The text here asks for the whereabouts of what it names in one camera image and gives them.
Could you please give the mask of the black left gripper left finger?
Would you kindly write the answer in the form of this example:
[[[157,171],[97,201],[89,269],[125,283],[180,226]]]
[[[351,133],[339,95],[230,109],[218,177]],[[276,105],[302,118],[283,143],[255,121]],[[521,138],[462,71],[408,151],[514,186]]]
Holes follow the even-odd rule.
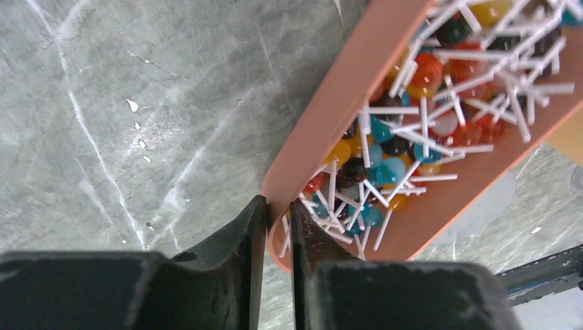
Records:
[[[172,258],[159,252],[1,255],[2,329],[256,329],[267,203]]]

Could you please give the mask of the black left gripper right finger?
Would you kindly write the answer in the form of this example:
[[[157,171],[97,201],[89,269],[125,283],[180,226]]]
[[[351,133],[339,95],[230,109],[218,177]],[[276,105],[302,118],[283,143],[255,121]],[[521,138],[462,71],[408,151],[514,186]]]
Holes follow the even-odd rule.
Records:
[[[473,263],[363,261],[291,203],[297,329],[519,329],[501,281]]]

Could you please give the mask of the pink oval lollipop tray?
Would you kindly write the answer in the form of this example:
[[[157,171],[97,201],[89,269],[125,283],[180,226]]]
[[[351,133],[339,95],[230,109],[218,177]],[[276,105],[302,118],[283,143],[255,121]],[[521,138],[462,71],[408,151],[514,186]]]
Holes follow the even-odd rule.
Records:
[[[268,170],[261,194],[269,208],[266,247],[273,261],[289,272],[291,256],[279,256],[284,243],[282,216],[303,186],[324,164],[327,153],[357,117],[379,87],[388,69],[422,19],[437,7],[436,1],[372,1],[353,29],[342,51],[315,92],[303,115]],[[491,153],[468,156],[452,164],[461,183],[423,194],[388,225],[388,243],[371,259],[408,260],[422,251],[484,191],[516,166],[549,134],[582,106],[582,33],[567,32],[561,72],[550,77],[572,82],[571,95],[551,98],[551,108],[532,126],[531,140],[520,141],[513,130],[506,133]]]

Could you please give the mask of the clear plastic jar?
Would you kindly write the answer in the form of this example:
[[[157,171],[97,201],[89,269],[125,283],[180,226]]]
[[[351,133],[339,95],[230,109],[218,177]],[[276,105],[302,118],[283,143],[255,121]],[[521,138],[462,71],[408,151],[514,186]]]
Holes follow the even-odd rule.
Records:
[[[570,178],[570,185],[576,194],[583,195],[583,168],[581,166],[574,168]]]

